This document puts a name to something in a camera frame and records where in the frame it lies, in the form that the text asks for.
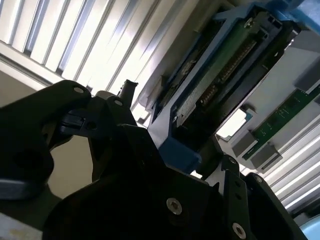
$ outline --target black plastic part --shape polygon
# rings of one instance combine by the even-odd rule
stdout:
[[[39,194],[53,169],[50,149],[72,134],[89,138],[95,182],[56,205],[42,239],[237,240],[238,224],[246,240],[306,240],[268,185],[241,175],[230,156],[216,155],[211,187],[167,167],[121,98],[90,99],[86,88],[62,81],[0,110],[2,199]]]
[[[90,98],[86,88],[65,80],[0,109],[1,200],[31,198],[45,188],[54,168],[54,122]]]
[[[138,83],[136,82],[125,80],[118,96],[122,99],[122,102],[126,107],[131,107],[137,85]]]

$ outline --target metal screw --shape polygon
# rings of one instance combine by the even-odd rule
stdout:
[[[80,87],[75,87],[73,90],[80,94],[84,93],[84,91]]]
[[[234,158],[233,157],[229,157],[229,160],[230,160],[230,162],[232,162],[233,164],[237,164],[237,161],[236,160],[234,160]]]
[[[234,233],[240,238],[240,239],[246,239],[247,238],[247,234],[244,230],[244,228],[239,224],[234,222],[232,224],[232,229],[234,231]]]
[[[258,175],[255,175],[254,178],[258,183],[262,183],[262,179]]]
[[[123,105],[123,103],[120,102],[119,100],[114,100],[114,103],[117,104],[117,105],[119,105],[119,106],[122,106],[122,105]]]
[[[166,200],[166,206],[175,215],[180,215],[182,213],[182,206],[174,197],[170,197]]]
[[[254,24],[254,19],[252,17],[250,17],[248,19],[248,21],[245,22],[244,28],[245,29],[249,29],[249,28],[251,28],[253,26],[253,24]]]

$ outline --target blue plastic part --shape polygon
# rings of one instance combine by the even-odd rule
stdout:
[[[320,236],[320,216],[317,216],[301,227],[302,232],[308,240],[319,240]]]
[[[281,21],[299,22],[320,34],[319,0],[272,0],[265,7]]]
[[[272,0],[267,3],[250,3],[248,5],[235,7],[229,11],[218,13],[213,17],[215,20],[225,20],[223,26],[170,101],[162,109],[161,113],[159,115],[154,112],[152,113],[153,121],[148,127],[148,131],[155,145],[159,148],[159,152],[164,161],[183,172],[192,172],[201,162],[201,158],[196,152],[185,147],[171,136],[172,122],[173,117],[175,116],[174,111],[178,109],[178,106],[186,98],[193,83],[197,80],[202,70],[206,67],[211,57],[215,54],[236,22],[239,19],[245,19],[255,6],[267,9],[280,21],[291,20],[294,22],[302,22],[307,27],[320,34],[319,0]],[[194,45],[186,53],[183,60],[171,75],[170,81],[172,81],[175,74],[184,64],[198,40],[199,39],[195,41]]]
[[[201,156],[172,137],[168,137],[159,148],[167,164],[190,174],[201,163]]]
[[[193,83],[202,73],[202,70],[209,63],[211,57],[225,40],[228,33],[237,23],[238,19],[245,19],[255,5],[256,4],[252,3],[246,6],[240,6],[232,10],[216,14],[213,17],[215,20],[225,20],[220,31],[211,41],[205,52],[202,54],[170,101],[162,109],[161,113],[158,116],[154,114],[155,119],[149,125],[148,131],[155,145],[158,147],[160,155],[168,165],[171,165],[185,173],[190,173],[200,164],[201,157],[198,153],[187,148],[171,136],[172,122],[175,115],[173,112],[190,92]],[[188,55],[184,56],[179,67],[181,67],[187,57]]]

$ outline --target circuit board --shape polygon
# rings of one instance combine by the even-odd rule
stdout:
[[[219,86],[228,80],[230,74],[255,46],[256,42],[252,36],[258,33],[260,25],[254,23],[251,28],[246,28],[245,25],[246,20],[240,20],[235,24],[227,39],[197,78],[197,86],[177,111],[177,116],[180,116],[178,126],[188,118],[188,113],[198,100],[202,106],[209,103],[213,95],[219,91]]]
[[[243,155],[243,158],[248,160],[319,94],[320,85],[310,92],[310,94],[296,89],[262,124],[260,124],[259,127],[252,132],[257,143],[245,155]]]

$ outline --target green circuit board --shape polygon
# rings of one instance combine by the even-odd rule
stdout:
[[[310,92],[310,94],[296,89],[259,127],[252,132],[257,143],[243,156],[243,158],[248,160],[319,94],[320,85]]]

